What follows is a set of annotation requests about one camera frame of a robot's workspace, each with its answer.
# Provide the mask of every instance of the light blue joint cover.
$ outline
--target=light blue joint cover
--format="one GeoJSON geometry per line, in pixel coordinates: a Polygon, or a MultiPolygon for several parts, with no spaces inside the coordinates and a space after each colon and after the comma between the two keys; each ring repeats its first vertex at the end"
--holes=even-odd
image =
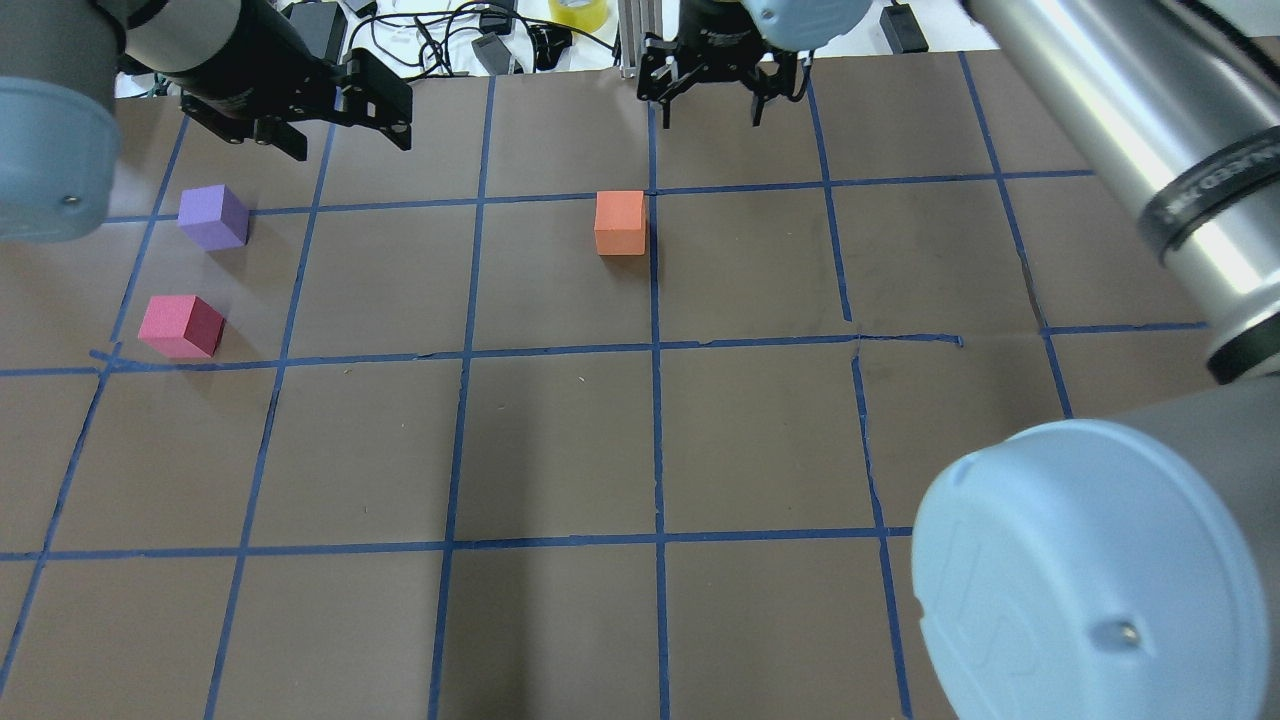
{"type": "Polygon", "coordinates": [[[742,0],[742,5],[765,40],[801,53],[817,50],[854,29],[872,0],[742,0]]]}
{"type": "Polygon", "coordinates": [[[1165,445],[1068,420],[945,470],[911,575],[964,720],[1254,720],[1267,606],[1235,520],[1165,445]]]}
{"type": "Polygon", "coordinates": [[[120,129],[59,85],[0,77],[0,240],[74,240],[106,218],[120,129]]]}

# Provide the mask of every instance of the grid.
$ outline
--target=grid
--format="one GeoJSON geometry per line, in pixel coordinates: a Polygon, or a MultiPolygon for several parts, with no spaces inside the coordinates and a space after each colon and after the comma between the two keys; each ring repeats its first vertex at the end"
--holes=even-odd
{"type": "Polygon", "coordinates": [[[819,105],[828,91],[835,88],[824,87],[822,78],[815,77],[809,94],[808,109],[813,120],[813,141],[820,165],[820,181],[817,182],[780,182],[780,183],[754,183],[732,186],[689,186],[689,187],[663,187],[659,183],[658,167],[658,131],[655,128],[653,109],[648,113],[648,188],[650,251],[649,251],[649,324],[650,338],[646,343],[607,343],[607,345],[573,345],[554,347],[521,347],[506,350],[484,350],[475,347],[477,287],[481,273],[481,245],[485,223],[485,210],[493,205],[525,204],[525,202],[557,202],[591,199],[591,193],[564,192],[549,195],[517,195],[517,196],[490,196],[489,182],[489,156],[490,141],[494,124],[494,95],[497,82],[490,78],[486,86],[485,115],[481,143],[479,183],[474,197],[421,200],[421,201],[396,201],[396,202],[365,202],[365,204],[330,204],[321,202],[325,179],[329,172],[329,161],[334,145],[334,129],[329,128],[325,136],[323,159],[320,160],[319,177],[315,184],[312,199],[307,206],[275,208],[257,210],[257,217],[270,215],[298,215],[306,217],[306,233],[302,241],[301,256],[297,265],[296,281],[288,304],[288,313],[284,324],[283,338],[278,357],[274,360],[236,361],[236,363],[204,363],[168,365],[148,363],[122,356],[125,316],[134,301],[134,291],[140,272],[151,245],[156,224],[175,218],[173,214],[161,213],[165,193],[169,190],[170,179],[179,151],[188,132],[188,123],[183,119],[177,140],[169,154],[160,191],[155,199],[150,215],[123,215],[108,220],[108,224],[146,223],[141,245],[133,261],[132,273],[125,287],[120,307],[111,329],[110,352],[93,350],[91,359],[97,363],[83,366],[60,368],[20,368],[0,369],[0,378],[20,377],[60,377],[60,375],[86,375],[96,377],[97,384],[90,402],[88,411],[79,429],[74,448],[67,465],[65,477],[58,491],[58,501],[52,516],[47,524],[41,550],[32,552],[0,553],[0,562],[33,562],[33,570],[26,594],[22,601],[17,625],[4,655],[4,665],[0,666],[0,694],[10,678],[15,659],[23,646],[24,629],[36,601],[37,591],[41,585],[42,575],[50,564],[61,561],[87,561],[87,560],[123,560],[123,559],[182,559],[182,557],[225,557],[234,559],[234,570],[230,580],[230,591],[225,602],[225,614],[221,623],[221,632],[218,642],[216,659],[212,675],[209,680],[209,692],[204,716],[215,716],[221,687],[224,666],[227,662],[228,644],[233,634],[237,620],[237,605],[239,600],[241,584],[244,578],[246,560],[250,557],[269,556],[310,556],[310,555],[358,555],[358,553],[398,553],[398,552],[438,552],[440,557],[440,577],[438,591],[438,607],[435,614],[434,646],[431,651],[431,673],[429,682],[429,710],[428,717],[440,716],[440,689],[444,667],[448,662],[445,653],[445,630],[451,618],[451,582],[453,578],[453,564],[457,553],[474,551],[500,550],[500,548],[543,548],[543,547],[589,547],[589,546],[644,546],[652,547],[654,553],[654,580],[655,580],[655,611],[657,611],[657,647],[658,666],[657,682],[659,694],[659,715],[663,719],[672,716],[672,691],[671,691],[671,665],[668,644],[668,547],[687,543],[732,543],[732,542],[759,542],[759,541],[806,541],[806,539],[837,539],[859,538],[876,541],[878,543],[878,559],[881,569],[881,583],[886,603],[887,633],[892,650],[893,673],[897,682],[897,698],[900,712],[905,717],[916,716],[913,712],[911,688],[909,687],[908,666],[904,651],[902,619],[900,610],[900,588],[895,588],[893,569],[891,562],[891,538],[910,537],[911,528],[902,524],[892,524],[886,520],[881,505],[879,491],[876,479],[876,462],[870,433],[873,432],[874,407],[868,402],[867,380],[864,379],[863,360],[858,354],[849,366],[849,382],[856,398],[856,414],[859,427],[849,428],[858,438],[865,461],[867,493],[870,501],[873,524],[870,527],[846,528],[812,528],[812,529],[764,529],[764,530],[713,530],[713,532],[669,532],[667,529],[666,514],[667,502],[664,492],[664,452],[663,452],[663,359],[668,352],[700,352],[708,348],[756,348],[756,347],[786,347],[786,346],[822,346],[858,343],[863,346],[874,343],[941,343],[956,347],[965,347],[963,334],[946,333],[910,333],[910,334],[874,334],[874,333],[831,333],[813,336],[788,337],[751,337],[751,338],[717,338],[704,341],[690,340],[663,340],[662,337],[662,283],[659,269],[659,247],[663,238],[658,236],[659,213],[663,211],[663,199],[677,196],[696,196],[709,193],[751,193],[751,192],[777,192],[788,190],[820,190],[826,204],[826,219],[831,237],[831,252],[835,263],[836,287],[831,292],[838,293],[840,307],[846,322],[852,322],[858,307],[850,300],[850,282],[846,275],[845,252],[842,251],[841,227],[837,218],[837,201],[835,191],[844,187],[874,187],[874,186],[906,186],[906,184],[938,184],[938,183],[969,183],[969,182],[995,182],[998,188],[1000,200],[1007,219],[1009,229],[1014,240],[1014,250],[1018,255],[1024,278],[1028,286],[1028,295],[1032,301],[1037,324],[1038,337],[1044,348],[1044,363],[1047,364],[1053,383],[1056,386],[1061,413],[1064,416],[1073,416],[1071,398],[1068,380],[1059,360],[1055,341],[1064,336],[1094,336],[1115,333],[1147,333],[1147,332],[1180,332],[1204,328],[1203,323],[1149,323],[1149,324],[1107,324],[1107,325],[1053,325],[1046,315],[1044,307],[1039,302],[1039,292],[1033,273],[1033,264],[1028,256],[1027,246],[1019,227],[1019,219],[1011,200],[1007,181],[1012,179],[1041,179],[1041,178],[1084,178],[1092,173],[1085,169],[1079,170],[1047,170],[1047,172],[1005,172],[1001,159],[997,155],[992,129],[988,127],[987,114],[979,88],[974,82],[969,58],[965,54],[956,56],[964,76],[966,91],[972,97],[973,113],[977,117],[991,170],[980,173],[959,173],[945,176],[904,176],[904,177],[868,177],[868,178],[837,178],[832,177],[828,163],[828,147],[823,129],[819,105]],[[408,208],[436,208],[436,206],[462,206],[474,208],[475,224],[470,263],[468,295],[466,304],[466,331],[461,351],[443,351],[429,354],[369,354],[369,355],[335,355],[335,356],[293,356],[291,355],[291,342],[293,338],[294,320],[298,314],[298,304],[307,275],[307,263],[311,250],[312,234],[317,218],[330,213],[347,213],[358,210],[385,210],[408,208]],[[563,537],[513,537],[502,539],[462,539],[457,537],[457,515],[460,484],[462,478],[462,456],[466,439],[466,419],[468,411],[468,396],[471,391],[472,361],[476,359],[499,357],[525,357],[525,356],[558,356],[582,354],[649,354],[652,365],[652,406],[653,406],[653,501],[654,521],[653,530],[648,533],[628,534],[582,534],[563,537]],[[257,510],[259,493],[262,486],[262,477],[268,460],[268,450],[271,443],[273,429],[276,419],[276,407],[284,380],[293,368],[324,366],[324,365],[349,365],[356,363],[434,363],[456,361],[461,365],[458,380],[458,401],[454,423],[454,446],[449,465],[448,507],[445,514],[444,538],[440,541],[425,542],[396,542],[396,543],[344,543],[344,544],[289,544],[289,546],[255,546],[251,543],[251,533],[257,510]],[[81,455],[86,438],[92,432],[95,416],[102,400],[104,391],[113,378],[129,374],[147,373],[234,373],[242,370],[274,370],[270,401],[266,410],[265,424],[261,430],[261,441],[253,466],[252,483],[250,486],[248,502],[244,509],[241,525],[239,543],[227,547],[168,547],[168,548],[111,548],[111,550],[54,550],[54,541],[58,534],[63,509],[68,493],[76,480],[81,455]]]}

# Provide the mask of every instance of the orange cube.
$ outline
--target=orange cube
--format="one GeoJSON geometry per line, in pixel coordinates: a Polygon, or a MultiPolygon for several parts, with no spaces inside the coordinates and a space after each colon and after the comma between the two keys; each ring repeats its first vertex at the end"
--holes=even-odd
{"type": "Polygon", "coordinates": [[[649,210],[643,190],[595,193],[595,251],[600,255],[644,255],[649,210]]]}

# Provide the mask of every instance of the power adapter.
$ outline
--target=power adapter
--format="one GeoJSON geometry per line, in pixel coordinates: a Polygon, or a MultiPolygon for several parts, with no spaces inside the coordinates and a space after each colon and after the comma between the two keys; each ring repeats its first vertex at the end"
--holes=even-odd
{"type": "Polygon", "coordinates": [[[516,0],[488,0],[494,10],[480,10],[480,32],[494,35],[511,35],[516,12],[516,0]]]}
{"type": "Polygon", "coordinates": [[[312,55],[338,61],[342,38],[347,35],[347,15],[337,3],[294,3],[284,9],[284,17],[312,55]]]}
{"type": "Polygon", "coordinates": [[[378,0],[342,0],[342,3],[357,18],[367,18],[378,13],[378,0]]]}
{"type": "Polygon", "coordinates": [[[929,41],[924,38],[920,23],[915,20],[915,13],[910,5],[899,5],[895,0],[892,5],[881,13],[881,29],[895,55],[906,53],[928,53],[929,41]]]}

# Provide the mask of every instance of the blue tape line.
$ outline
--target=blue tape line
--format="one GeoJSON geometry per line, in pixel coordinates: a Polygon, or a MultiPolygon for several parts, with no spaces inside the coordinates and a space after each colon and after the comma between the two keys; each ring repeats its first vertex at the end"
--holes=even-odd
{"type": "Polygon", "coordinates": [[[157,547],[134,550],[61,550],[49,553],[55,562],[68,560],[140,560],[160,557],[236,557],[237,547],[157,547]]]}
{"type": "Polygon", "coordinates": [[[613,544],[653,544],[658,536],[635,533],[622,536],[562,536],[543,538],[504,538],[480,541],[453,541],[454,550],[515,550],[525,547],[599,547],[613,544]]]}
{"type": "Polygon", "coordinates": [[[849,306],[849,282],[845,278],[845,254],[840,243],[840,225],[836,222],[836,196],[831,190],[831,167],[827,164],[827,141],[822,135],[822,114],[818,111],[817,83],[809,82],[809,115],[813,118],[813,135],[818,141],[818,165],[822,168],[822,193],[827,202],[827,232],[831,234],[831,255],[836,264],[836,287],[840,291],[840,311],[846,323],[854,322],[849,306]]]}
{"type": "Polygon", "coordinates": [[[169,192],[169,181],[173,179],[173,169],[178,164],[178,154],[182,151],[182,141],[187,137],[187,126],[191,118],[182,117],[178,126],[178,136],[173,141],[173,150],[169,152],[169,163],[165,165],[164,176],[160,178],[160,190],[156,191],[156,201],[151,205],[151,215],[147,218],[147,229],[142,232],[142,242],[138,243],[138,254],[133,258],[133,269],[129,272],[129,282],[124,286],[124,296],[120,297],[120,309],[115,314],[115,324],[111,325],[111,340],[120,340],[120,329],[124,327],[124,316],[129,311],[129,302],[133,300],[133,290],[138,284],[138,274],[142,272],[142,261],[147,256],[147,247],[151,246],[151,236],[155,233],[156,223],[160,220],[160,208],[164,205],[164,196],[169,192]]]}
{"type": "MultiPolygon", "coordinates": [[[[991,169],[996,173],[996,187],[1000,190],[1000,202],[1005,208],[1005,219],[1009,222],[1009,232],[1014,236],[1014,247],[1018,250],[1018,260],[1023,266],[1023,277],[1027,281],[1027,291],[1030,295],[1032,306],[1036,310],[1036,319],[1043,331],[1051,327],[1044,305],[1039,300],[1039,291],[1036,288],[1036,275],[1032,273],[1030,258],[1027,254],[1027,245],[1023,242],[1023,232],[1018,225],[1018,215],[1014,213],[1014,201],[1009,196],[1009,186],[1005,182],[1005,173],[1000,165],[1000,155],[996,152],[996,142],[991,136],[991,127],[987,124],[987,113],[982,109],[982,97],[978,96],[978,85],[973,79],[973,70],[969,68],[969,58],[964,53],[957,53],[960,70],[964,73],[965,86],[969,88],[969,99],[973,101],[973,111],[978,119],[978,128],[982,131],[982,141],[987,146],[987,156],[991,159],[991,169]]],[[[1053,374],[1053,384],[1057,388],[1059,404],[1062,406],[1062,416],[1071,418],[1071,398],[1062,379],[1062,368],[1057,363],[1057,352],[1048,334],[1044,334],[1044,356],[1048,360],[1050,372],[1053,374]]]]}
{"type": "Polygon", "coordinates": [[[14,370],[0,370],[0,378],[38,378],[49,375],[96,375],[97,368],[18,368],[14,370]]]}
{"type": "Polygon", "coordinates": [[[321,205],[319,213],[364,213],[366,210],[402,210],[413,208],[454,208],[475,205],[474,197],[460,200],[404,200],[401,202],[353,202],[349,205],[321,205]]]}
{"type": "MultiPolygon", "coordinates": [[[[119,351],[119,345],[116,345],[116,351],[119,351]]],[[[49,519],[49,525],[45,527],[45,539],[41,544],[40,555],[36,557],[36,565],[31,570],[31,582],[27,583],[27,594],[22,598],[22,609],[18,611],[18,621],[14,624],[13,635],[9,638],[4,664],[0,665],[0,697],[4,696],[5,685],[9,683],[13,661],[18,655],[18,646],[22,643],[22,633],[27,628],[27,620],[31,618],[31,606],[36,600],[36,589],[40,587],[40,578],[49,564],[49,555],[54,547],[54,537],[58,534],[58,525],[61,523],[63,510],[67,507],[67,496],[70,493],[72,480],[76,478],[76,470],[79,468],[79,460],[84,452],[84,441],[93,427],[93,418],[97,416],[97,407],[102,402],[102,392],[106,389],[106,380],[110,377],[110,368],[105,368],[99,373],[97,388],[93,389],[93,400],[90,401],[88,410],[84,413],[84,423],[81,425],[81,432],[76,437],[76,445],[72,447],[72,455],[67,462],[67,473],[58,487],[58,500],[54,502],[54,512],[49,519]]]]}
{"type": "Polygon", "coordinates": [[[1025,173],[1004,173],[1005,179],[1037,179],[1037,178],[1091,178],[1093,170],[1032,170],[1025,173]]]}
{"type": "Polygon", "coordinates": [[[762,337],[762,338],[737,338],[737,340],[677,340],[663,342],[663,350],[700,350],[710,347],[776,347],[785,345],[838,345],[842,342],[945,342],[947,345],[955,345],[957,347],[964,347],[964,338],[956,334],[937,334],[937,333],[919,333],[919,334],[899,334],[899,336],[884,336],[884,334],[826,334],[826,336],[800,336],[800,337],[762,337]]]}
{"type": "MultiPolygon", "coordinates": [[[[1029,179],[1029,178],[1075,178],[1075,177],[1092,177],[1093,170],[1032,170],[1023,173],[1005,173],[1006,179],[1029,179]]],[[[996,176],[991,173],[978,173],[978,174],[952,174],[952,176],[906,176],[906,177],[887,177],[887,178],[846,178],[846,179],[832,179],[832,187],[859,187],[859,186],[877,186],[877,184],[915,184],[915,183],[933,183],[933,182],[972,182],[972,181],[989,181],[996,179],[996,176]]],[[[722,184],[722,186],[690,186],[690,187],[657,187],[655,178],[650,178],[650,190],[645,191],[649,196],[662,196],[662,195],[712,195],[712,193],[726,193],[726,192],[772,192],[780,190],[818,190],[823,187],[822,182],[777,182],[777,183],[754,183],[754,184],[722,184]]],[[[559,192],[548,195],[511,195],[500,197],[486,197],[485,202],[490,205],[511,205],[518,202],[557,202],[563,200],[593,200],[595,193],[593,192],[559,192]]],[[[319,213],[360,213],[365,210],[397,210],[407,208],[448,208],[457,205],[475,205],[476,199],[474,197],[456,197],[456,199],[440,199],[440,200],[403,200],[396,202],[344,202],[334,205],[320,205],[317,208],[319,213]]],[[[250,210],[250,215],[305,215],[311,211],[311,208],[265,208],[250,210]]],[[[124,224],[124,223],[145,223],[151,219],[151,215],[120,215],[116,218],[108,218],[102,220],[104,224],[124,224]]],[[[175,220],[178,215],[165,214],[155,215],[157,220],[175,220]]]]}
{"type": "Polygon", "coordinates": [[[531,357],[540,355],[588,355],[607,352],[648,352],[649,343],[631,342],[617,345],[568,345],[559,347],[517,347],[513,350],[476,350],[472,357],[531,357]]]}
{"type": "Polygon", "coordinates": [[[897,696],[902,715],[913,717],[911,689],[906,678],[906,655],[902,651],[902,628],[897,616],[897,593],[893,589],[893,569],[888,557],[888,528],[884,525],[884,509],[881,505],[879,491],[876,488],[876,462],[872,459],[870,432],[868,429],[867,388],[863,386],[863,361],[854,357],[854,396],[858,400],[858,428],[863,442],[863,459],[867,464],[867,488],[872,500],[872,516],[876,519],[876,532],[881,543],[881,580],[884,585],[884,607],[888,612],[888,638],[893,648],[893,670],[897,674],[897,696]]]}
{"type": "Polygon", "coordinates": [[[1071,396],[1066,392],[1066,378],[1062,377],[1062,365],[1057,361],[1057,347],[1053,345],[1053,336],[1046,333],[1041,337],[1044,341],[1044,355],[1048,357],[1048,369],[1053,374],[1053,387],[1057,389],[1057,402],[1062,406],[1062,416],[1070,420],[1075,418],[1071,409],[1071,396]]]}
{"type": "Polygon", "coordinates": [[[562,202],[566,200],[595,200],[594,192],[561,192],[556,195],[509,195],[485,197],[485,205],[512,205],[516,202],[562,202]]]}
{"type": "Polygon", "coordinates": [[[878,538],[881,530],[876,528],[814,528],[795,530],[709,530],[694,533],[667,533],[667,542],[676,543],[701,543],[701,542],[762,542],[762,541],[790,541],[790,539],[847,539],[847,538],[878,538]]]}
{"type": "Polygon", "coordinates": [[[654,588],[658,620],[658,715],[671,720],[671,643],[667,632],[667,498],[662,450],[662,313],[658,282],[658,122],[653,104],[645,105],[649,138],[649,340],[653,372],[653,528],[654,588]]]}
{"type": "Polygon", "coordinates": [[[248,542],[253,533],[253,520],[257,515],[257,498],[262,489],[262,473],[266,469],[268,448],[271,445],[271,432],[275,428],[275,415],[279,410],[280,389],[284,387],[284,373],[287,365],[284,360],[289,356],[289,343],[293,338],[293,322],[298,313],[298,300],[302,296],[302,281],[307,272],[307,259],[311,252],[311,240],[316,225],[316,209],[320,206],[320,195],[324,192],[324,182],[329,170],[329,158],[333,152],[333,138],[337,126],[329,126],[329,135],[325,138],[324,154],[320,158],[320,173],[316,178],[315,192],[311,197],[311,213],[307,218],[306,234],[302,238],[302,252],[298,258],[298,270],[293,281],[293,293],[289,297],[289,311],[284,322],[284,333],[280,338],[280,357],[275,365],[275,382],[271,387],[271,400],[266,406],[266,419],[262,423],[262,441],[257,448],[257,460],[253,464],[253,480],[250,483],[248,500],[244,503],[244,521],[241,525],[239,547],[236,555],[236,569],[232,573],[232,587],[227,596],[227,611],[223,615],[223,629],[218,637],[218,652],[214,656],[214,671],[209,680],[209,694],[205,698],[205,720],[212,720],[218,707],[218,693],[221,689],[223,669],[227,665],[227,648],[230,643],[232,626],[236,623],[236,609],[239,605],[241,583],[244,580],[244,562],[248,555],[248,542]]]}
{"type": "Polygon", "coordinates": [[[462,348],[462,374],[458,382],[458,414],[453,425],[453,460],[449,466],[449,505],[444,519],[444,553],[440,559],[440,585],[435,605],[435,639],[431,646],[431,678],[428,687],[426,715],[440,714],[440,683],[444,678],[444,638],[449,612],[449,585],[453,578],[453,541],[458,527],[458,495],[462,484],[463,434],[467,425],[467,396],[471,392],[471,351],[475,347],[476,299],[480,293],[480,258],[484,241],[485,191],[489,184],[489,150],[493,141],[493,105],[498,82],[489,77],[480,143],[480,179],[476,183],[475,234],[471,240],[471,287],[467,291],[467,325],[462,348]]]}
{"type": "MultiPolygon", "coordinates": [[[[1050,328],[1050,332],[1055,334],[1079,334],[1084,332],[1125,332],[1125,329],[1198,329],[1203,324],[1190,324],[1190,325],[1147,325],[1142,328],[1129,328],[1126,325],[1115,327],[1100,327],[1100,328],[1050,328]]],[[[963,336],[947,334],[947,333],[913,333],[913,334],[868,334],[868,333],[847,333],[847,334],[826,334],[826,336],[795,336],[795,337],[758,337],[758,338],[726,338],[726,340],[709,340],[709,341],[696,341],[696,340],[673,340],[660,343],[662,350],[699,350],[699,348],[716,348],[716,347],[776,347],[776,346],[791,346],[791,345],[838,345],[842,342],[943,342],[947,345],[955,345],[957,347],[964,347],[965,341],[963,336]]],[[[589,354],[612,354],[612,352],[652,352],[652,342],[630,342],[630,343],[614,343],[614,345],[564,345],[553,347],[513,347],[513,348],[500,348],[500,350],[474,350],[470,352],[470,357],[536,357],[536,356],[556,356],[556,355],[589,355],[589,354]]],[[[108,361],[111,360],[105,352],[99,350],[90,350],[88,355],[95,360],[108,361]]],[[[307,357],[289,357],[283,361],[285,366],[307,366],[307,365],[351,365],[357,363],[413,363],[420,360],[461,360],[465,351],[440,351],[440,352],[396,352],[387,355],[321,355],[321,356],[307,356],[307,357]]],[[[175,373],[175,372],[232,372],[232,370],[260,370],[265,368],[280,366],[279,360],[246,360],[238,363],[188,363],[188,364],[169,364],[169,363],[143,363],[140,360],[131,360],[127,357],[114,357],[111,360],[113,373],[175,373]]],[[[0,370],[0,377],[14,375],[59,375],[59,374],[95,374],[97,373],[93,368],[31,368],[31,369],[13,369],[13,370],[0,370]]]]}
{"type": "MultiPolygon", "coordinates": [[[[106,357],[91,350],[90,355],[99,360],[105,360],[106,357]]],[[[250,360],[244,363],[187,363],[187,364],[164,364],[164,363],[140,363],[137,360],[128,360],[124,357],[116,357],[111,363],[111,373],[120,374],[136,374],[136,373],[223,373],[223,372],[236,372],[236,370],[261,370],[265,368],[278,368],[280,365],[279,360],[250,360]]]]}
{"type": "Polygon", "coordinates": [[[262,218],[268,215],[306,215],[311,213],[311,208],[269,208],[266,210],[250,210],[251,218],[262,218]]]}
{"type": "Polygon", "coordinates": [[[392,552],[433,552],[444,550],[444,541],[421,542],[370,542],[335,544],[279,544],[250,547],[250,557],[287,557],[300,555],[372,555],[392,552]]]}
{"type": "Polygon", "coordinates": [[[833,187],[876,187],[882,184],[933,184],[945,182],[980,182],[993,181],[992,173],[957,173],[950,176],[906,176],[897,178],[861,178],[832,181],[833,187]]]}
{"type": "Polygon", "coordinates": [[[461,360],[462,351],[457,352],[399,352],[393,355],[332,355],[320,357],[289,357],[285,365],[355,365],[357,363],[416,363],[420,360],[461,360]]]}
{"type": "MultiPolygon", "coordinates": [[[[786,542],[812,539],[852,539],[910,537],[910,527],[892,527],[881,532],[877,528],[801,528],[787,530],[700,530],[684,533],[627,533],[593,536],[545,536],[526,538],[493,538],[448,541],[406,541],[371,543],[323,543],[323,544],[268,544],[237,547],[142,547],[111,550],[60,550],[49,552],[50,562],[82,560],[154,560],[175,557],[236,557],[243,552],[247,557],[280,557],[311,555],[371,555],[397,552],[434,552],[451,547],[454,552],[484,552],[489,550],[518,550],[539,547],[600,547],[681,543],[727,543],[727,542],[786,542]]],[[[29,562],[38,560],[40,552],[0,552],[0,562],[29,562]]]]}
{"type": "Polygon", "coordinates": [[[1161,332],[1203,331],[1207,328],[1208,323],[1148,323],[1144,325],[1050,327],[1044,328],[1043,332],[1050,336],[1060,336],[1060,334],[1108,334],[1108,333],[1161,333],[1161,332]]]}
{"type": "Polygon", "coordinates": [[[662,187],[652,188],[649,192],[662,197],[664,195],[721,195],[728,192],[777,192],[785,190],[818,190],[820,182],[771,182],[756,184],[721,184],[700,187],[662,187]]]}

